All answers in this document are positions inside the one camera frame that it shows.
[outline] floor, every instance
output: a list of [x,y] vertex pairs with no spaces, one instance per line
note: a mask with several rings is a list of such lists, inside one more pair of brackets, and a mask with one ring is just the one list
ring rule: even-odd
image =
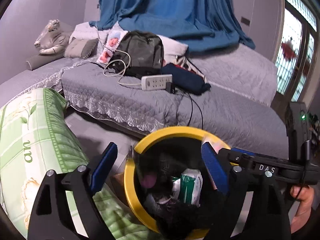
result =
[[[89,159],[102,154],[108,144],[114,142],[118,146],[118,158],[110,175],[124,172],[126,156],[139,139],[125,135],[86,114],[77,112],[72,107],[67,110],[65,122],[80,141],[82,149]],[[107,179],[107,184],[113,190],[109,179]]]

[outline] green floral pillow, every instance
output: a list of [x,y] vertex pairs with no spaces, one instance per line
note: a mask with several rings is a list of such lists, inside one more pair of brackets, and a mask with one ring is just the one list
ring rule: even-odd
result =
[[[45,173],[73,171],[88,159],[64,122],[66,100],[53,89],[35,89],[0,109],[0,202],[8,217],[27,238],[30,214]],[[71,192],[70,212],[77,231],[86,232]],[[94,201],[116,239],[147,239],[151,232],[135,224],[107,185]]]

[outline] wall switch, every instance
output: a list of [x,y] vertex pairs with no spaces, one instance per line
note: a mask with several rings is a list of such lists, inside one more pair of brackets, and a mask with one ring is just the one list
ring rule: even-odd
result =
[[154,76],[143,76],[141,78],[142,90],[152,91],[165,89],[165,84],[172,82],[172,75],[154,75]]
[[244,17],[241,17],[241,22],[247,26],[250,26],[250,20]]

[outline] white power strip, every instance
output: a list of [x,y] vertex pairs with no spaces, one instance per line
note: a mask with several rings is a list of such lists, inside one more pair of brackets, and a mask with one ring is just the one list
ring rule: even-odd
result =
[[160,90],[165,89],[165,84],[172,82],[172,75],[154,75],[154,76],[143,76],[141,78],[142,90]]

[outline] charger cable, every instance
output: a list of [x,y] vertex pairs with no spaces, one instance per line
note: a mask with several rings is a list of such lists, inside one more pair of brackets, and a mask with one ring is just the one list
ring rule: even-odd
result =
[[[105,47],[106,47],[105,44],[104,44],[104,43],[101,41],[101,39],[100,39],[97,22],[96,22],[96,26],[95,26],[95,27],[97,28],[97,32],[98,32],[98,40],[99,40],[100,44],[102,45],[102,47],[105,48]],[[129,55],[127,52],[125,52],[125,51],[118,50],[118,49],[116,49],[115,51],[118,51],[118,52],[121,52],[121,53],[126,54],[126,55],[129,57],[129,63],[126,65],[125,62],[124,62],[122,59],[112,60],[112,61],[110,61],[110,62],[105,66],[105,68],[103,69],[103,75],[105,75],[106,77],[116,77],[116,76],[121,75],[121,77],[120,77],[119,80],[118,80],[118,84],[121,85],[121,86],[141,86],[141,82],[140,82],[139,84],[138,84],[138,83],[137,83],[137,84],[120,83],[120,80],[124,77],[125,71],[126,71],[127,68],[129,68],[129,66],[130,66],[131,57],[130,57],[130,55]],[[121,71],[120,71],[119,73],[117,73],[117,74],[107,75],[107,74],[106,74],[106,72],[107,72],[106,70],[108,70],[108,67],[109,67],[112,63],[115,63],[115,62],[121,62],[121,63],[124,65],[123,70],[121,70]]]

